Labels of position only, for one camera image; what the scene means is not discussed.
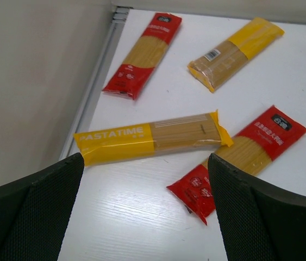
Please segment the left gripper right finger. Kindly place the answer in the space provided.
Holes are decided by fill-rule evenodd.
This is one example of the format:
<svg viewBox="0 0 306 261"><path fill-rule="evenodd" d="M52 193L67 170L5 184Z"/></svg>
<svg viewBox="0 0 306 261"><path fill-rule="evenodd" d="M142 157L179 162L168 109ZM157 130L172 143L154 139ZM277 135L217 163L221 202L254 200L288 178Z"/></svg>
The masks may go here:
<svg viewBox="0 0 306 261"><path fill-rule="evenodd" d="M228 260L306 260L306 196L249 175L214 153L208 173Z"/></svg>

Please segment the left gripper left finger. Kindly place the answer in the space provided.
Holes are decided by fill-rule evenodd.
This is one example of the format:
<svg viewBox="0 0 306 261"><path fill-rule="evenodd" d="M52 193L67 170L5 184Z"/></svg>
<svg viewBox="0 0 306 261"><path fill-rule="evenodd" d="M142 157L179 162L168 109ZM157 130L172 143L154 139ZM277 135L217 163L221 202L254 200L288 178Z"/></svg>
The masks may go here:
<svg viewBox="0 0 306 261"><path fill-rule="evenodd" d="M84 171L75 153L0 186L0 260L57 260Z"/></svg>

